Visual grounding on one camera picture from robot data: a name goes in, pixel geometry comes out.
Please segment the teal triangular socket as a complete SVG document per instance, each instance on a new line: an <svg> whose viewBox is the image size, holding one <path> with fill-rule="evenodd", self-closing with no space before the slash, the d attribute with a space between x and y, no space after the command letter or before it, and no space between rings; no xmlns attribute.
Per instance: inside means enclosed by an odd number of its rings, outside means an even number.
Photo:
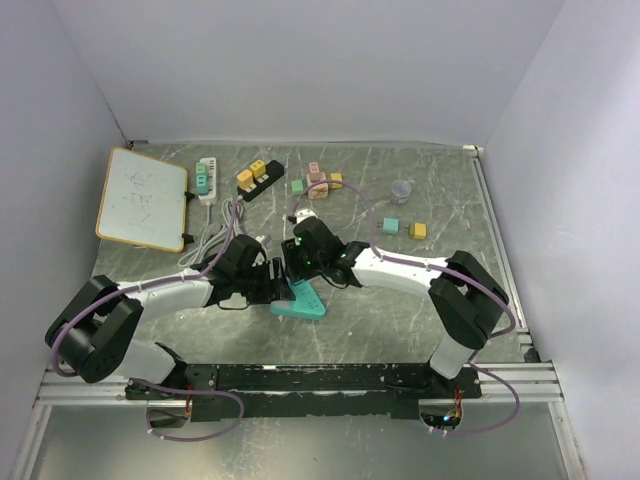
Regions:
<svg viewBox="0 0 640 480"><path fill-rule="evenodd" d="M326 307L308 281L302 280L297 283L290 281L289 287L295 298L271 303L272 314L307 320L321 320L325 317Z"/></svg>

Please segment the pink cube socket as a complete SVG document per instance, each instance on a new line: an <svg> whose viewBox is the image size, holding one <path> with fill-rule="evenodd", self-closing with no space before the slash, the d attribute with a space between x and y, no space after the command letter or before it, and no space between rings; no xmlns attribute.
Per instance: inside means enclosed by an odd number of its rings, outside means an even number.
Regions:
<svg viewBox="0 0 640 480"><path fill-rule="evenodd" d="M318 200L327 198L329 195L329 186L326 183L319 184L315 186L315 183L318 183L321 180L326 179L325 172L319 173L308 173L306 175L307 185L309 186L309 191L307 192L307 196L310 200Z"/></svg>

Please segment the pink plug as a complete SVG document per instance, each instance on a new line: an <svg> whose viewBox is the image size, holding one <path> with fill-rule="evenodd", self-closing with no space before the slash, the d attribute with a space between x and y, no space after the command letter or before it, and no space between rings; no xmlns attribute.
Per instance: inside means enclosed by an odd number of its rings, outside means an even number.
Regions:
<svg viewBox="0 0 640 480"><path fill-rule="evenodd" d="M320 171L319 164L317 162L309 163L308 180L310 183L316 183L323 179L323 173Z"/></svg>

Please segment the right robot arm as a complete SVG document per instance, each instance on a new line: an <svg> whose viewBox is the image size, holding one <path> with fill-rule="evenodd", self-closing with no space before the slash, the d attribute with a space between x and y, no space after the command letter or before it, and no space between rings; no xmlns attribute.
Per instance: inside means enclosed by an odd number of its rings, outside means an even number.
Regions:
<svg viewBox="0 0 640 480"><path fill-rule="evenodd" d="M281 243L291 281L323 277L338 287L378 287L427 297L445 334L424 374L426 390L443 398L459 373L487 342L515 328L501 286L476 258L458 250L448 258L421 258L382 250L373 242L342 242L316 217L298 222Z"/></svg>

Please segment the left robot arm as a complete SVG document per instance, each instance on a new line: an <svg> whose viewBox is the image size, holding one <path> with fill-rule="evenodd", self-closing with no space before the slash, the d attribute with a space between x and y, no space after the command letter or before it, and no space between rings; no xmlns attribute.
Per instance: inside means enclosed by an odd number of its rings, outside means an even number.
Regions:
<svg viewBox="0 0 640 480"><path fill-rule="evenodd" d="M257 240L241 234L224 247L165 277L116 283L98 275L88 280L45 334L54 361L64 361L71 375L87 383L119 374L149 381L162 398L181 395L187 385L185 361L162 343L135 340L142 321L187 309L239 310L294 297L281 259L267 259Z"/></svg>

